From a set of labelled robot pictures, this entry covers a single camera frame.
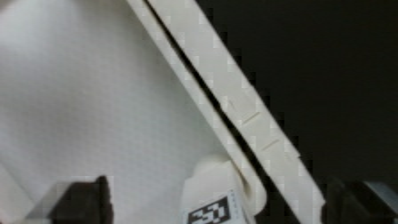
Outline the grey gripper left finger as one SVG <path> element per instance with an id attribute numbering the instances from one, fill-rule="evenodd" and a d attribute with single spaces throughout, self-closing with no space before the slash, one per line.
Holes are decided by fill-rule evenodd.
<path id="1" fill-rule="evenodd" d="M 109 185 L 104 176 L 54 188 L 37 203 L 22 224 L 113 224 Z"/>

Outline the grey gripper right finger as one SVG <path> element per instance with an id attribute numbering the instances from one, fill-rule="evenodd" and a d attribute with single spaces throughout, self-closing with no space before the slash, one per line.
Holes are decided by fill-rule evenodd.
<path id="1" fill-rule="evenodd" d="M 333 178 L 324 199 L 324 224 L 398 224 L 398 192 L 383 182 Z"/>

